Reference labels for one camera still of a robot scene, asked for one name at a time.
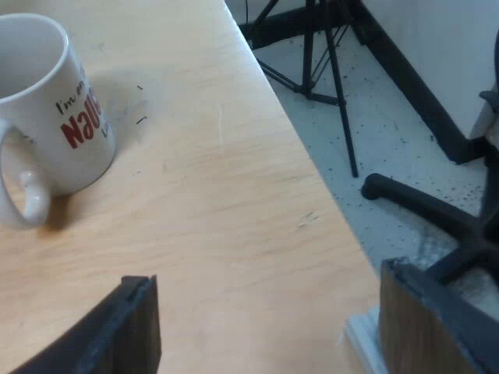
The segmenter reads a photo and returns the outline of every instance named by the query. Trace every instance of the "wood grain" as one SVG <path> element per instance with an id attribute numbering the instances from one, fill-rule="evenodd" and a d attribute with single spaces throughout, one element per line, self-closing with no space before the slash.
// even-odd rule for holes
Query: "wood grain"
<path id="1" fill-rule="evenodd" d="M 159 372 L 359 372 L 342 328 L 379 282 L 224 2 L 8 0 L 7 12 L 66 27 L 119 151 L 43 228 L 0 229 L 1 367 L 123 274 L 157 274 Z"/>

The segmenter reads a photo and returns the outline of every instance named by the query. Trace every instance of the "debris on desk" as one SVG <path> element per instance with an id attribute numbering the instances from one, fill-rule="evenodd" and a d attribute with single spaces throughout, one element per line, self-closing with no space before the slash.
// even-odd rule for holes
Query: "debris on desk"
<path id="1" fill-rule="evenodd" d="M 143 116 L 139 121 L 135 122 L 136 125 L 140 124 L 144 119 L 147 119 L 147 116 Z"/>

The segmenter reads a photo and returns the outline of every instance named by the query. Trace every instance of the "tripod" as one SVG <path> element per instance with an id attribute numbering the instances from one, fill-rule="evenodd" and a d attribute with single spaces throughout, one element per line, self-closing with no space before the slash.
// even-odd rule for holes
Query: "tripod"
<path id="1" fill-rule="evenodd" d="M 267 18 L 268 14 L 271 10 L 276 6 L 279 0 L 270 0 L 268 4 L 265 6 L 262 13 L 255 19 L 253 25 L 250 27 L 246 39 L 251 39 L 255 31 L 258 27 L 264 22 Z M 317 66 L 312 71 L 312 52 L 313 52 L 313 17 L 314 17 L 314 8 L 315 8 L 316 0 L 306 0 L 306 17 L 308 19 L 307 28 L 304 33 L 304 42 L 303 42 L 303 79 L 302 84 L 293 82 L 287 76 L 284 76 L 280 72 L 275 69 L 272 69 L 269 65 L 257 59 L 260 64 L 262 70 L 265 74 L 267 74 L 272 79 L 275 79 L 277 82 L 282 84 L 283 86 L 289 88 L 293 92 L 305 95 L 305 97 L 309 100 L 319 101 L 321 103 L 330 104 L 330 105 L 338 105 L 340 108 L 340 115 L 342 117 L 343 124 L 343 132 L 345 133 L 345 141 L 347 150 L 349 152 L 349 160 L 350 160 L 350 168 L 352 169 L 352 175 L 357 178 L 359 176 L 359 172 L 357 170 L 356 163 L 356 155 L 353 149 L 352 143 L 352 134 L 350 133 L 350 125 L 349 125 L 349 117 L 346 112 L 346 101 L 343 96 L 343 87 L 342 87 L 342 79 L 340 75 L 340 70 L 338 66 L 338 59 L 336 57 L 336 46 L 339 44 L 340 40 L 345 35 L 346 30 L 351 23 L 351 16 L 348 11 L 348 8 L 343 3 L 342 0 L 338 0 L 338 5 L 340 10 L 343 13 L 345 24 L 338 27 L 334 36 L 332 35 L 332 26 L 331 26 L 331 18 L 329 12 L 329 5 L 327 0 L 320 0 L 320 7 L 323 16 L 323 27 L 324 33 L 326 34 L 326 42 L 327 48 L 322 54 Z M 324 58 L 329 54 L 328 59 L 324 62 Z M 327 67 L 327 64 L 331 62 L 331 67 L 333 70 L 333 79 L 334 86 L 336 88 L 336 97 L 322 95 L 319 93 L 312 92 L 312 89 L 317 85 L 320 76 L 324 72 Z"/>

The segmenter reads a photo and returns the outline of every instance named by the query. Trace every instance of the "mug rim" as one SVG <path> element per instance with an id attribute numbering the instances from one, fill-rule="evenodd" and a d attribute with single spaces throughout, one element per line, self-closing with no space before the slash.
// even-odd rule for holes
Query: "mug rim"
<path id="1" fill-rule="evenodd" d="M 49 81 L 57 73 L 58 70 L 60 70 L 62 64 L 64 63 L 69 53 L 68 34 L 66 33 L 64 27 L 62 27 L 60 23 L 54 21 L 52 18 L 47 16 L 42 16 L 41 14 L 36 14 L 36 13 L 11 13 L 11 14 L 0 15 L 0 22 L 3 21 L 4 19 L 38 19 L 43 22 L 49 23 L 51 26 L 55 27 L 57 31 L 61 34 L 64 47 L 62 49 L 62 53 L 61 56 L 59 57 L 59 60 L 50 70 L 50 72 L 45 74 L 45 76 L 43 76 L 40 80 L 38 80 L 36 83 L 32 84 L 31 86 L 25 88 L 24 90 L 16 92 L 13 95 L 0 98 L 0 105 L 7 103 L 9 101 L 13 101 L 15 99 L 19 99 L 20 97 L 24 97 L 28 94 L 31 94 L 33 91 L 37 90 L 38 88 L 46 84 L 46 82 Z"/>

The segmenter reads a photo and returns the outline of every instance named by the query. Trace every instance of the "tripod leg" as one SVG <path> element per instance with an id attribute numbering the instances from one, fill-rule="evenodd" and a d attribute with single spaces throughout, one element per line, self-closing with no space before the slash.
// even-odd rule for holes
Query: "tripod leg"
<path id="1" fill-rule="evenodd" d="M 334 45 L 333 36 L 331 35 L 331 21 L 329 18 L 329 5 L 327 0 L 320 0 L 324 15 L 324 32 L 326 34 L 327 49 L 331 56 L 331 67 L 333 69 L 334 85 L 336 87 L 336 96 L 338 97 L 338 105 L 340 107 L 340 115 L 342 116 L 343 132 L 345 133 L 346 146 L 349 151 L 350 168 L 354 178 L 359 176 L 357 170 L 356 155 L 353 150 L 352 134 L 350 133 L 349 117 L 346 113 L 345 97 L 343 96 L 342 78 L 340 76 L 340 68 L 336 57 L 336 47 Z"/>
<path id="2" fill-rule="evenodd" d="M 253 37 L 253 33 L 255 30 L 258 28 L 258 26 L 267 18 L 268 13 L 271 12 L 271 10 L 275 7 L 275 5 L 279 2 L 279 0 L 270 0 L 268 4 L 265 6 L 264 10 L 262 10 L 262 13 L 257 17 L 257 19 L 254 20 L 253 25 L 248 31 L 248 34 L 246 35 L 246 39 L 249 41 Z"/>
<path id="3" fill-rule="evenodd" d="M 313 52 L 313 8 L 315 0 L 306 0 L 306 14 L 309 22 L 303 35 L 303 79 L 302 93 L 308 98 L 312 91 L 312 52 Z"/>

